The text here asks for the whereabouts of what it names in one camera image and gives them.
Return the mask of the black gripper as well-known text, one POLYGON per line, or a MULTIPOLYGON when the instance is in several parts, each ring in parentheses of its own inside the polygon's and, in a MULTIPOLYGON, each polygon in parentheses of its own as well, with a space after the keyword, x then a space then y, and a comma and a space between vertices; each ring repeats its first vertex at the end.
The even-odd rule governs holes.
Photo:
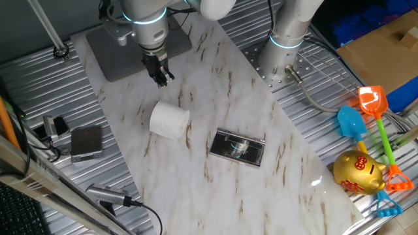
POLYGON ((166 51, 160 51, 156 54, 144 52, 142 62, 158 87, 166 87, 167 81, 171 82, 175 79, 168 69, 168 54, 166 51))

